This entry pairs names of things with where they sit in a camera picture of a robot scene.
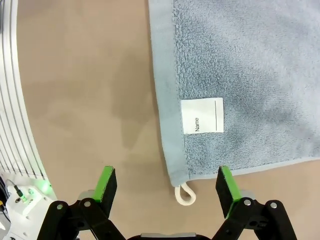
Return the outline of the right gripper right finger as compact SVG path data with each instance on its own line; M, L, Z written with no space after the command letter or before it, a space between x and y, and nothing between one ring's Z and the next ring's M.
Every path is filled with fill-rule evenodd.
M269 200L261 204L243 196L228 166L219 167L215 189L224 222L214 240L237 240L244 229L253 230L259 240L297 239L283 203Z

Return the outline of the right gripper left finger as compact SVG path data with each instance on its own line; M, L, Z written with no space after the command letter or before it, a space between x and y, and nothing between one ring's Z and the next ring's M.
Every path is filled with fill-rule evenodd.
M76 240L81 231L90 230L97 240L124 240L109 219L116 190L116 171L105 166L90 197L72 205L61 200L49 205L37 239Z

